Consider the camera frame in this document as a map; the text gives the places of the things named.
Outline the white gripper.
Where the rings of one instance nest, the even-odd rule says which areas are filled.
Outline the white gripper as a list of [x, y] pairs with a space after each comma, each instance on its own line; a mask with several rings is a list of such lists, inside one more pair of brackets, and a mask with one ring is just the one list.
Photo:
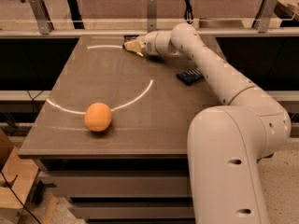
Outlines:
[[124, 48], [135, 52], [136, 55], [144, 57], [142, 50], [148, 55], [163, 55], [168, 52], [170, 42], [169, 31], [153, 31], [142, 35], [139, 40], [130, 40], [124, 43]]

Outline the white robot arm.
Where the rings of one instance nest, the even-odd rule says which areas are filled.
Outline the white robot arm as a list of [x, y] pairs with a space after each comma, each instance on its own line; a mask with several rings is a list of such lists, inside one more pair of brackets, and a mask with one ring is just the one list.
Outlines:
[[195, 223], [270, 224], [258, 161], [287, 142], [292, 125], [285, 108], [187, 23], [139, 36], [124, 47], [153, 56], [187, 56], [220, 101], [196, 115], [188, 130]]

